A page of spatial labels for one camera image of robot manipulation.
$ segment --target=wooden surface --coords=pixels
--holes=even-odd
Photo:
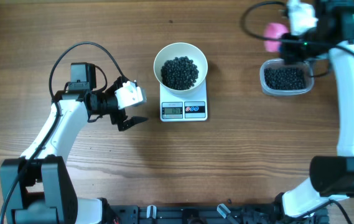
[[[124,74],[147,90],[147,103],[128,115],[149,121],[118,132],[108,118],[78,135],[67,167],[80,197],[106,197],[113,205],[272,202],[308,176],[316,155],[336,155],[338,103],[333,76],[302,96],[261,92],[259,68],[277,55],[242,33],[239,19],[256,1],[127,1],[0,5],[0,165],[19,157],[50,111],[47,81],[58,56],[90,40],[106,47]],[[271,7],[253,13],[262,32],[281,21]],[[158,51],[189,42],[207,56],[209,119],[162,123],[159,84],[152,71]],[[54,89],[68,81],[70,63],[118,73],[99,49],[70,52],[55,72]],[[103,79],[98,77],[100,86]],[[0,186],[0,208],[2,204]],[[354,221],[354,199],[343,202]],[[331,209],[332,223],[344,223]]]

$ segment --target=pink object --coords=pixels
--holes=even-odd
[[[289,32],[289,29],[283,25],[276,22],[271,22],[265,29],[264,36],[268,38],[279,39],[283,34]],[[267,40],[264,42],[266,51],[268,52],[279,52],[279,48],[282,45],[281,42]]]

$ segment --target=digital scale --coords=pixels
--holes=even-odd
[[[173,121],[207,120],[206,80],[191,95],[177,96],[160,84],[160,119]]]

